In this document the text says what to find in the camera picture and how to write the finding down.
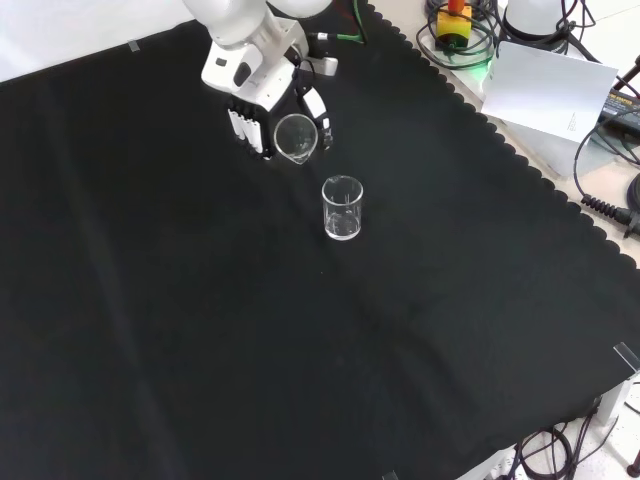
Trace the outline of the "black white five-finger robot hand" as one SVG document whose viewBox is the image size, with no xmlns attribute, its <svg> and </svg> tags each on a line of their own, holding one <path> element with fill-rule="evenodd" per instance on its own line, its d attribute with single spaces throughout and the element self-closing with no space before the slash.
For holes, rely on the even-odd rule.
<svg viewBox="0 0 640 480">
<path fill-rule="evenodd" d="M 316 127 L 318 146 L 332 146 L 328 110 L 313 77 L 336 74 L 338 60 L 326 52 L 334 38 L 307 34 L 298 21 L 269 14 L 254 35 L 234 49 L 211 45 L 202 81 L 227 95 L 225 109 L 235 139 L 252 155 L 274 155 L 276 112 L 292 98 Z"/>
</svg>

